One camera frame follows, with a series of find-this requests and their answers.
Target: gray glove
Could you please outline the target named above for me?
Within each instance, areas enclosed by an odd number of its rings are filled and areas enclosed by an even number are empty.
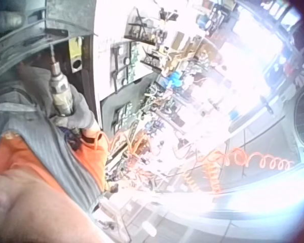
[[[51,121],[58,127],[69,129],[81,128],[88,129],[92,127],[95,116],[89,109],[84,96],[79,93],[73,85],[70,85],[73,97],[73,114],[70,116],[54,116]]]

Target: person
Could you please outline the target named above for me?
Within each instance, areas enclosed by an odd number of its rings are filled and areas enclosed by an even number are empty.
[[[71,86],[73,114],[59,116],[50,71],[21,64],[16,72],[0,78],[0,242],[106,242],[92,212],[108,142],[93,112]],[[59,127],[82,130],[75,151]]]

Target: light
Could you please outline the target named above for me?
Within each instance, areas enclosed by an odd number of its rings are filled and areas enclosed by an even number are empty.
[[[183,190],[184,192],[188,191],[188,187],[184,184],[181,184],[180,189]]]
[[[286,57],[282,56],[282,57],[279,58],[279,64],[281,64],[281,65],[285,64],[286,61],[287,61]]]
[[[167,191],[174,192],[174,191],[175,191],[175,188],[174,188],[173,186],[168,186],[168,187],[167,187]]]
[[[127,204],[125,208],[127,211],[132,211],[132,206],[130,204]]]
[[[147,221],[142,223],[142,228],[152,237],[157,235],[157,229],[155,229],[155,227]]]
[[[304,179],[290,178],[266,187],[238,193],[229,210],[253,214],[272,213],[294,206],[304,199]]]

